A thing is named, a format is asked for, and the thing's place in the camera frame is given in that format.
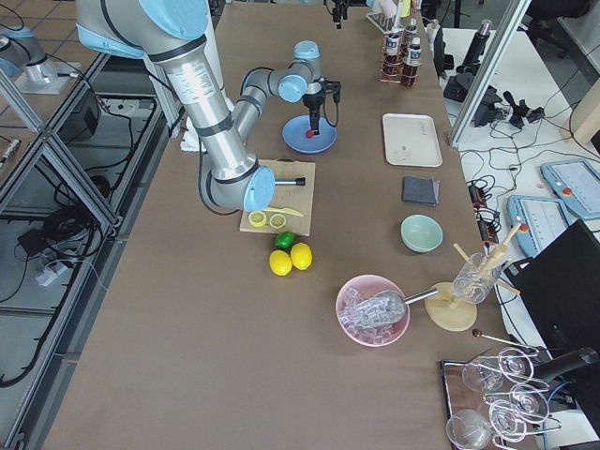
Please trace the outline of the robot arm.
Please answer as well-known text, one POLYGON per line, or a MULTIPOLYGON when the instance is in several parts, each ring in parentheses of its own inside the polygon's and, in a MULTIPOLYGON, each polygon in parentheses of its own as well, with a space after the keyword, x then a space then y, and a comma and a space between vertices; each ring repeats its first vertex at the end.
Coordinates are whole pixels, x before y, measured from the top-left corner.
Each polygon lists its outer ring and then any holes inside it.
POLYGON ((319 46, 312 40, 303 40, 293 48, 294 60, 285 69, 255 67, 245 76, 233 112, 233 123, 243 141, 263 114, 271 97, 289 103, 302 102, 308 108, 309 129, 319 135, 321 121, 336 127, 325 111, 325 101, 331 96, 335 104, 341 97, 341 82, 322 75, 319 46))
POLYGON ((213 207, 259 211, 275 192, 273 171, 250 153, 221 88, 205 1, 79 1, 78 35, 99 53, 142 59, 167 84, 201 143, 198 191, 213 207))

